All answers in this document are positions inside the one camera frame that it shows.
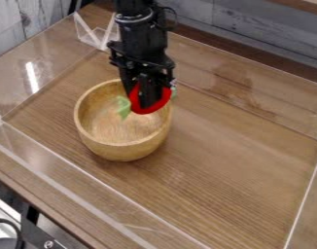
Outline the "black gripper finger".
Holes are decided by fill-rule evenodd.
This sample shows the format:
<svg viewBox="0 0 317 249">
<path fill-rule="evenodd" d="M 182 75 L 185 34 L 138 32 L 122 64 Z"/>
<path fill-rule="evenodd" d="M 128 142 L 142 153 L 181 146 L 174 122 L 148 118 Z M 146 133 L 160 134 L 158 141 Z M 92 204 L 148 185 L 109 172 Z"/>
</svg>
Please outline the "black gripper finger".
<svg viewBox="0 0 317 249">
<path fill-rule="evenodd" d="M 161 100 L 162 90 L 172 88 L 169 78 L 164 73 L 142 73 L 140 75 L 140 85 L 138 98 L 142 108 L 153 106 Z"/>
<path fill-rule="evenodd" d="M 140 71 L 137 69 L 121 68 L 120 77 L 128 96 L 134 96 L 140 89 Z"/>
</svg>

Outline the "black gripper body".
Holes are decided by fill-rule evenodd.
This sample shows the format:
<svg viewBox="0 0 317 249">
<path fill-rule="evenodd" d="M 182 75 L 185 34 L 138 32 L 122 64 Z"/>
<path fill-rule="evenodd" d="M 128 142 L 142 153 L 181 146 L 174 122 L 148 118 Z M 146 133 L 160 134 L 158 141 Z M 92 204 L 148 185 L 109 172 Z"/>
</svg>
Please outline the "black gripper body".
<svg viewBox="0 0 317 249">
<path fill-rule="evenodd" d="M 173 77 L 176 63 L 166 55 L 168 32 L 173 29 L 166 18 L 116 18 L 121 38 L 109 42 L 112 64 L 121 78 L 149 74 Z"/>
</svg>

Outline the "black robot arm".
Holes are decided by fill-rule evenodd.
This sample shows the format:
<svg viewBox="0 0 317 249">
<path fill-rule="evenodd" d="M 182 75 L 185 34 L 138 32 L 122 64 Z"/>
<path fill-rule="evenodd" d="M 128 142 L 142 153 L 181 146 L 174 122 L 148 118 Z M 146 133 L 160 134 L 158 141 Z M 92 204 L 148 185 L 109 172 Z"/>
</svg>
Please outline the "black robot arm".
<svg viewBox="0 0 317 249">
<path fill-rule="evenodd" d="M 166 55 L 166 14 L 157 0 L 114 0 L 120 40 L 109 42 L 112 65 L 118 68 L 132 111 L 150 114 L 173 94 L 176 63 Z"/>
</svg>

